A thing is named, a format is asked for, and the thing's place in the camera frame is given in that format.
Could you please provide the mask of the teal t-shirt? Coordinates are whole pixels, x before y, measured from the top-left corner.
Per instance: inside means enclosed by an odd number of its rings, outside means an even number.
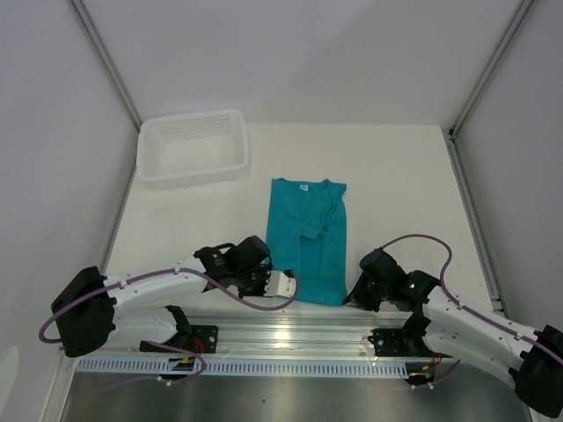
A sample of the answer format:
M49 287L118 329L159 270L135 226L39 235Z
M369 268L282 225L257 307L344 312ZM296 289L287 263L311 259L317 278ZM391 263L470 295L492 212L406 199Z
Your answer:
M301 302L338 307L347 296L346 192L330 179L272 180L267 246L276 270L296 274Z

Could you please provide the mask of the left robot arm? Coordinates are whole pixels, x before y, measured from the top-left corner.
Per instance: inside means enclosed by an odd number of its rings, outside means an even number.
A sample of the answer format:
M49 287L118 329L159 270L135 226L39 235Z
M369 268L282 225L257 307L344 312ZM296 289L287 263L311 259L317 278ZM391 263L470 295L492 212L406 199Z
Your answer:
M51 304L45 325L55 326L57 338L48 337L46 327L39 337L60 345L70 358L104 346L194 352L200 343L175 300L184 295L201 299L214 290L241 301L262 297L272 268L271 252L258 236L205 246L146 273L103 274L97 266L86 267Z

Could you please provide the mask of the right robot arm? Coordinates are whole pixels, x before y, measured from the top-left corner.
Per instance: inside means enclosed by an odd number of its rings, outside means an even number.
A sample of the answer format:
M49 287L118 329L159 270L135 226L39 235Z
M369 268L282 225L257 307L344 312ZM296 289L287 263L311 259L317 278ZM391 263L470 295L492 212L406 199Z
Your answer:
M445 291L423 271L406 273L383 249L360 261L362 272L347 303L377 312L383 302L409 313L398 329L368 337L384 357L461 360L505 382L529 408L547 418L562 413L562 332L524 326Z

